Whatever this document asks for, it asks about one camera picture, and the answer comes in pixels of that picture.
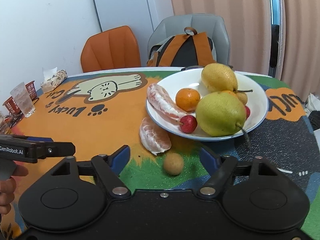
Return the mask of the person's left hand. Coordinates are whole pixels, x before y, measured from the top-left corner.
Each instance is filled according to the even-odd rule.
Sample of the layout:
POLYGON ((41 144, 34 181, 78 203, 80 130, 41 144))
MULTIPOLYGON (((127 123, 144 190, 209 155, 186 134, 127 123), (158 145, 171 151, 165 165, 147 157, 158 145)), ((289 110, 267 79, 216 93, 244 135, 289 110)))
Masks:
POLYGON ((6 215, 11 210, 11 203, 15 199, 14 192, 16 190, 16 180, 15 177, 25 177, 29 173, 28 169, 24 166, 17 165, 16 169, 7 180, 1 181, 1 195, 0 195, 0 213, 1 215, 6 215))

